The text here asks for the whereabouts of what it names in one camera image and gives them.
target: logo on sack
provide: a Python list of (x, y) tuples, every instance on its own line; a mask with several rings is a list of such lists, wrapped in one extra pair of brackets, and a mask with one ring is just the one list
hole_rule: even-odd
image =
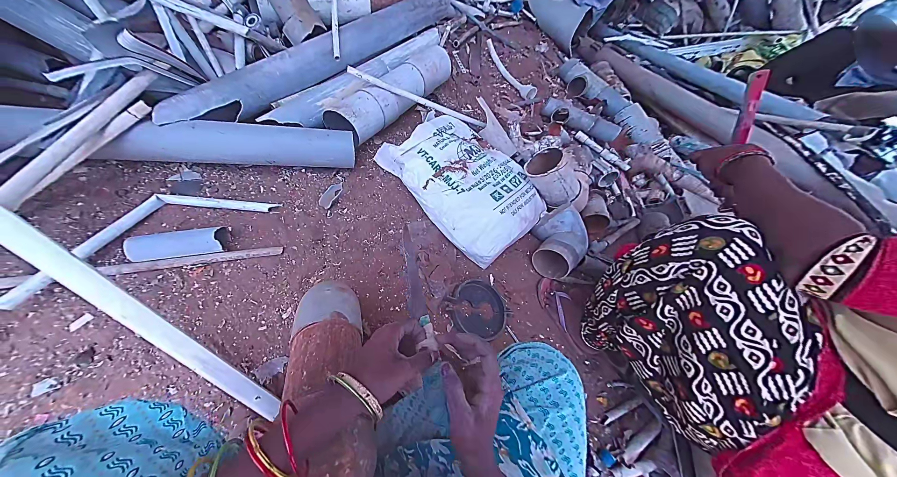
[(486, 156), (484, 151), (477, 143), (462, 140), (457, 143), (457, 158), (466, 162), (478, 162)]

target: red clothing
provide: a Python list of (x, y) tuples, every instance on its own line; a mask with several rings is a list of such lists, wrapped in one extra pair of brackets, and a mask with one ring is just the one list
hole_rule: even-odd
[[(869, 271), (850, 291), (844, 305), (872, 313), (897, 316), (897, 237), (881, 242)], [(802, 427), (815, 422), (844, 400), (844, 365), (828, 334), (819, 355), (813, 394), (790, 420), (741, 451), (727, 451), (713, 458), (722, 477), (840, 477), (806, 441)]]

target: black and white patterned fabric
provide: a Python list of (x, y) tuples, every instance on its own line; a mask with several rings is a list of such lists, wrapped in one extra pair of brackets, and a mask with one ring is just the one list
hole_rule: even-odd
[(821, 328), (757, 228), (708, 216), (663, 230), (612, 265), (582, 337), (617, 349), (674, 429), (709, 452), (742, 449), (813, 391)]

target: white plastic sack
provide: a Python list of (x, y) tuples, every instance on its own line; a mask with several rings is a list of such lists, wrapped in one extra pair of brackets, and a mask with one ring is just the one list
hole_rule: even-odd
[(402, 179), (436, 227), (481, 268), (538, 222), (545, 203), (513, 160), (484, 150), (463, 121), (439, 116), (374, 161)]

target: blue printed fabric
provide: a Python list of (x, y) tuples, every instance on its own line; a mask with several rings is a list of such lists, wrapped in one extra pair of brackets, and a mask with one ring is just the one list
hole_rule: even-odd
[[(508, 477), (584, 477), (586, 402), (573, 364), (540, 342), (499, 354), (505, 391), (492, 445)], [(439, 368), (377, 426), (377, 477), (460, 477)]]
[(126, 400), (0, 444), (0, 476), (185, 477), (224, 437), (178, 405)]

